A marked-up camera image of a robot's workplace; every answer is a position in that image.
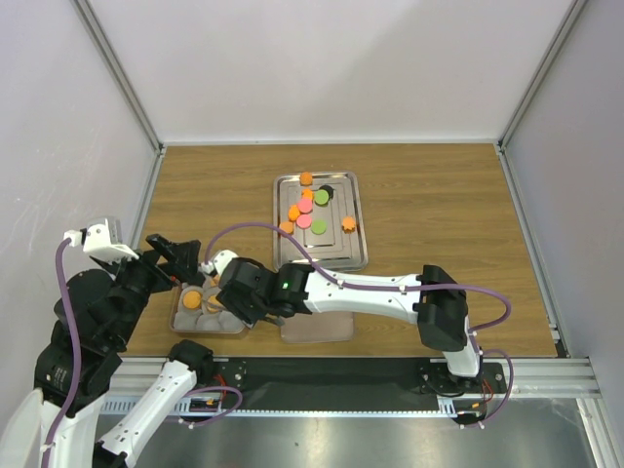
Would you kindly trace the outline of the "silver metal tongs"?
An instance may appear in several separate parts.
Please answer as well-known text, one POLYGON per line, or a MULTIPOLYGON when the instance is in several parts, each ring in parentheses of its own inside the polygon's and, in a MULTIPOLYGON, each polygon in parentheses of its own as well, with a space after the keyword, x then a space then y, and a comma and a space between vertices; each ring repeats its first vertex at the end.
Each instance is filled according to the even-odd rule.
POLYGON ((253 328, 259 322, 266 322, 276 327, 285 324, 284 319, 273 317, 268 312, 247 302, 234 301, 229 304, 222 304, 222 307, 223 310, 219 313, 228 312, 248 328, 253 328))

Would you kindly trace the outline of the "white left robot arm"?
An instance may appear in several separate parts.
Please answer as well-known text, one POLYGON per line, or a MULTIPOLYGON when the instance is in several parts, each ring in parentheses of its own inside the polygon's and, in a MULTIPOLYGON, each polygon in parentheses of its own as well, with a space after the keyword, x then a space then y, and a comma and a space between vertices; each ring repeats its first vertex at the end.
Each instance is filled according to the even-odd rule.
POLYGON ((57 320, 34 372, 42 394, 43 467, 131 467, 177 401, 213 383, 212 350, 184 339, 120 434, 94 439, 120 355, 150 296, 199 275, 200 241, 175 243, 153 234, 147 243, 149 250, 135 251, 98 226, 66 232, 57 247, 57 320))

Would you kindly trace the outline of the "tan round biscuit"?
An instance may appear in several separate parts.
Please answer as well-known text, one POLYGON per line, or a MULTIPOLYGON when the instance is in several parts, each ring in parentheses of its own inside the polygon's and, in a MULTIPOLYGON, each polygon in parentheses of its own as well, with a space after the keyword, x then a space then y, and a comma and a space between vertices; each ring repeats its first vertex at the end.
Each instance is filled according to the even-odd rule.
POLYGON ((201 308, 202 294, 198 291, 187 291, 182 297, 182 304, 189 310, 196 310, 201 308))
POLYGON ((222 304, 216 299, 214 295, 209 296, 204 301, 204 306, 207 313, 214 314, 223 310, 222 304))

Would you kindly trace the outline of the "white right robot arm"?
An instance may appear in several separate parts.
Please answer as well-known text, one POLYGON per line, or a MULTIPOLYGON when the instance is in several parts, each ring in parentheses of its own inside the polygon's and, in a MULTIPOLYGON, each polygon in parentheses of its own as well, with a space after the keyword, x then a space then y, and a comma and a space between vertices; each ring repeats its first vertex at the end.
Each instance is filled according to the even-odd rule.
POLYGON ((426 265, 419 274, 366 276, 288 263, 272 271, 223 251, 211 264, 217 300, 246 326, 281 323, 297 314, 353 312, 416 326, 421 343, 443 354, 450 384, 470 392, 484 380, 482 358, 469 337, 467 294, 447 272, 426 265))

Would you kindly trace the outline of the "rose gold cookie tin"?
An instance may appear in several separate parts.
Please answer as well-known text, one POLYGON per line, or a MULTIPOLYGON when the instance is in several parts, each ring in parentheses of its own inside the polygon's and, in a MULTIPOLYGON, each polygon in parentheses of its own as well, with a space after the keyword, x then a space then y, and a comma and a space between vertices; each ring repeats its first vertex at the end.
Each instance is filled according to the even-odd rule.
POLYGON ((170 318, 170 329, 173 332, 239 337, 247 332, 247 327, 228 312, 210 314, 206 312, 204 301, 211 295, 217 299, 220 288, 211 285, 208 278, 202 286, 183 283, 174 292, 170 318), (187 291, 198 291, 202 294, 200 309, 189 310, 182 304, 182 297, 187 291))

